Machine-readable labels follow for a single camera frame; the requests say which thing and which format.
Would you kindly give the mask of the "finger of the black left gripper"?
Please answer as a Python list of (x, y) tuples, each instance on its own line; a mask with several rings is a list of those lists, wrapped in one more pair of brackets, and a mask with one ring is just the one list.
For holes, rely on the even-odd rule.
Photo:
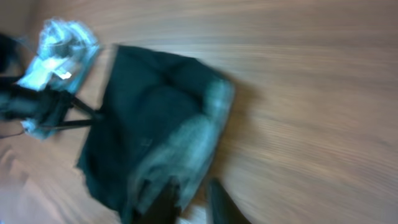
[(72, 98), (71, 104), (72, 104), (72, 106), (75, 109), (81, 111), (82, 113), (87, 114), (92, 119), (102, 119), (103, 118), (101, 113), (99, 113), (98, 111), (94, 110), (90, 106), (86, 105), (84, 102), (79, 100), (77, 97), (73, 97)]
[(66, 130), (66, 129), (84, 128), (87, 126), (91, 126), (96, 122), (97, 122), (96, 119), (64, 121), (55, 126), (39, 126), (39, 129), (43, 129), (46, 131), (61, 131), (61, 130)]

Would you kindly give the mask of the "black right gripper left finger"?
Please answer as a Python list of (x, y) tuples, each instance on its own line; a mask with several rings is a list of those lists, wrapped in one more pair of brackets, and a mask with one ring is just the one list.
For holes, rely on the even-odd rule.
[(179, 196), (179, 184), (176, 180), (169, 182), (137, 221), (136, 224), (174, 224), (180, 215), (180, 207), (177, 205)]

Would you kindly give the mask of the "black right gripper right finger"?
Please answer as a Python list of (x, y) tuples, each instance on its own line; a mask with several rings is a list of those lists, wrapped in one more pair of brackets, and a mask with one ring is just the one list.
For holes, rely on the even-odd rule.
[(251, 224), (218, 179), (207, 185), (208, 219), (212, 224)]

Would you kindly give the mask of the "black shorts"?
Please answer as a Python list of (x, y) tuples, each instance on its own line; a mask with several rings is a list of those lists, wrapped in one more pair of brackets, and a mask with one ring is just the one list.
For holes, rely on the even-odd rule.
[(118, 46), (102, 117), (77, 162), (90, 195), (133, 223), (174, 180), (177, 206), (186, 208), (211, 166), (233, 100), (233, 83), (195, 58)]

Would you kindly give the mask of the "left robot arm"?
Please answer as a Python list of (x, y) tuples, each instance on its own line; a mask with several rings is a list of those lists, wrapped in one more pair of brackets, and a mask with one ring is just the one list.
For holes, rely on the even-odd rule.
[(102, 116), (79, 100), (75, 93), (85, 80), (99, 45), (72, 46), (79, 61), (80, 71), (68, 86), (62, 81), (36, 91), (13, 84), (19, 77), (1, 78), (1, 119), (21, 120), (24, 132), (36, 139), (47, 139), (57, 131), (91, 126)]

